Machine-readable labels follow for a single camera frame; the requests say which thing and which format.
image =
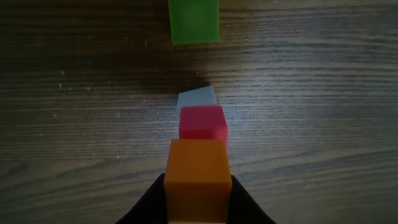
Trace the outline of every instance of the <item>wooden surface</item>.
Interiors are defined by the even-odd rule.
[[[0,1],[0,222],[114,223],[165,170],[177,93],[211,83],[277,223],[397,223],[397,12],[221,0],[220,43],[172,46],[166,0]]]

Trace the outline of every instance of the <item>block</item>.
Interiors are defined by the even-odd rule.
[[[181,109],[180,139],[221,139],[228,147],[228,126],[222,106],[191,106]]]
[[[220,39],[219,0],[169,0],[173,44]]]
[[[169,222],[226,223],[232,189],[222,140],[172,140],[164,179]]]
[[[217,105],[216,95],[212,86],[186,91],[178,95],[177,113],[187,106]]]

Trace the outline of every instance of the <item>white block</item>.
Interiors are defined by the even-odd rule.
[[[206,86],[196,90],[186,91],[178,95],[177,113],[186,106],[217,105],[216,95],[212,86]]]

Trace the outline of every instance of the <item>green cube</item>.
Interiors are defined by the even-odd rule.
[[[220,39],[219,0],[169,0],[173,44]]]

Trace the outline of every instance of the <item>pink cube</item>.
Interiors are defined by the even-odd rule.
[[[180,139],[222,139],[228,146],[228,127],[221,106],[181,109]]]

